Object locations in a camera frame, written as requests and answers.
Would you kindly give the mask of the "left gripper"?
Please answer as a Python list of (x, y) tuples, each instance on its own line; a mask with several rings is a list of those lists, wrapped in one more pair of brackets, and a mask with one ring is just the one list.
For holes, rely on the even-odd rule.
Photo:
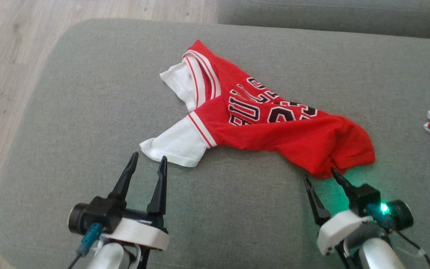
[[(118, 182), (107, 196), (119, 204), (127, 204), (126, 196), (131, 178), (136, 170), (139, 153), (130, 157)], [(103, 233), (103, 240), (126, 246), (140, 245), (165, 251), (169, 245), (168, 230), (165, 228), (168, 160), (164, 155), (158, 169), (158, 181), (152, 199), (147, 206), (147, 213), (139, 210), (124, 210), (122, 220), (113, 233)]]

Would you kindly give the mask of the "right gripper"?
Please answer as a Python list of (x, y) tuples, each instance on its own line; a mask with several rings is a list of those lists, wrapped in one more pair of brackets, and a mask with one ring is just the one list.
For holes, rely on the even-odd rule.
[[(342, 187), (349, 205), (351, 205), (356, 198), (357, 187), (351, 184), (338, 169), (331, 168), (331, 172), (336, 182)], [(321, 226), (316, 242), (321, 255), (327, 256), (333, 252), (336, 245), (351, 235), (360, 225), (373, 220), (372, 216), (360, 217), (351, 210), (339, 212), (331, 218), (330, 212), (320, 201), (308, 176), (304, 175), (303, 180), (314, 221), (316, 225)]]

